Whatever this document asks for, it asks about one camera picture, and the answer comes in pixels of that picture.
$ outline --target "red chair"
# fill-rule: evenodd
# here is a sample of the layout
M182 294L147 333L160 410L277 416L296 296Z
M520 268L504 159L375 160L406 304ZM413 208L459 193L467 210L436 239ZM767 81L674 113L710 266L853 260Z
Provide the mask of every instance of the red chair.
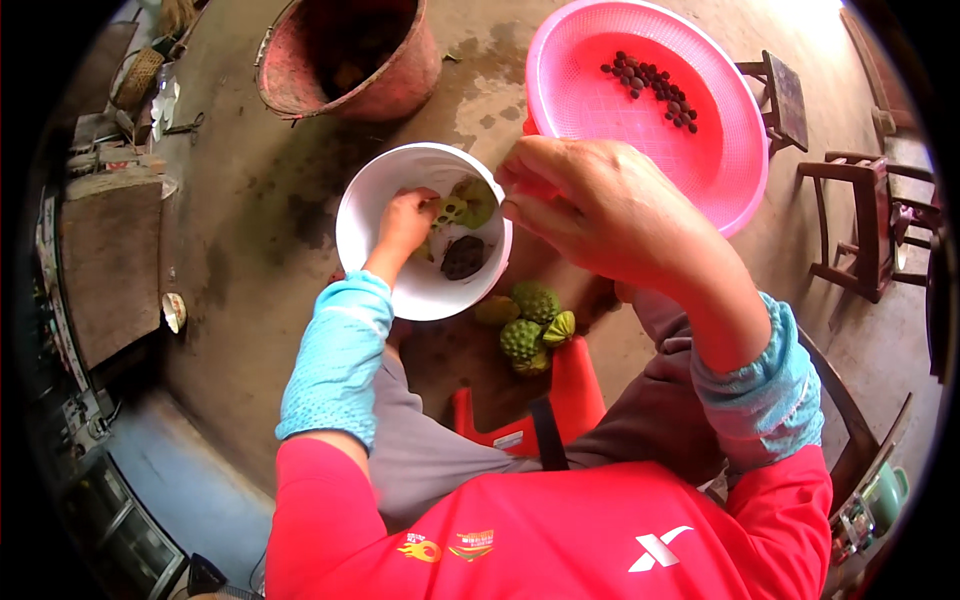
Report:
M587 349L587 340L575 335L553 352L550 407L563 445L596 426L607 413ZM478 444L506 450L517 456L540 456L533 417L525 417L490 433L473 427L470 388L453 395L454 430Z

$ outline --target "pink plastic basin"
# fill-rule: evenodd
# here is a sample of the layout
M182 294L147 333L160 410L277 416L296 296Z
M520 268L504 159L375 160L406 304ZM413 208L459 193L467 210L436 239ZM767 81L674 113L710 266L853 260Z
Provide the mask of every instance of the pink plastic basin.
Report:
M634 100L600 71L618 50L670 72L697 110L696 133L664 119L652 89ZM526 84L535 129L525 132L631 144L726 237L753 216L767 183L763 120L733 61L689 21L639 0L573 2L534 35Z

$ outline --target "pant leg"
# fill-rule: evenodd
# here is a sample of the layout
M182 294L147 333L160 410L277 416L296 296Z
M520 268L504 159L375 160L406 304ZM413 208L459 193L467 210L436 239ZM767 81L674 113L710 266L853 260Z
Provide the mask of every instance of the pant leg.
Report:
M704 484L720 472L724 455L690 382L686 314L652 290L636 292L634 310L657 355L597 426L567 447L567 458L574 468L653 460Z
M408 390L402 364L388 353L373 390L377 426L370 478L388 529L409 527L477 475L542 468L538 461L471 442L427 417L420 396Z

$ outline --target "white bowl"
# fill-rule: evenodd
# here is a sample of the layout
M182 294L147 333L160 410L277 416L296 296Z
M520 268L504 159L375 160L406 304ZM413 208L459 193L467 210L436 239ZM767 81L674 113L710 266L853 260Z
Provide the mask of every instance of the white bowl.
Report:
M394 148L370 161L347 186L337 212L337 252L344 271L358 271L376 245L380 215L400 188L429 187L446 196L466 175L483 178L503 202L503 189L479 160L445 144L420 142ZM444 248L450 239L470 234L487 243L486 262L477 273L450 281L440 271ZM411 257L403 266L394 288L394 314L410 321L436 321L471 307L486 296L503 275L513 242L513 224L503 218L499 206L490 220L471 231L448 226L433 235L433 264Z

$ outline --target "person's right hand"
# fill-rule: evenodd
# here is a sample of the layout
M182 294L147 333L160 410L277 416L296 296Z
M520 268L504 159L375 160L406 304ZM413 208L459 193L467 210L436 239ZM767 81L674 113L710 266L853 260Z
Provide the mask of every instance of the person's right hand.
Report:
M691 267L684 256L704 243L729 247L650 158L623 142L521 137L494 178L507 192L507 219L611 279L660 287Z

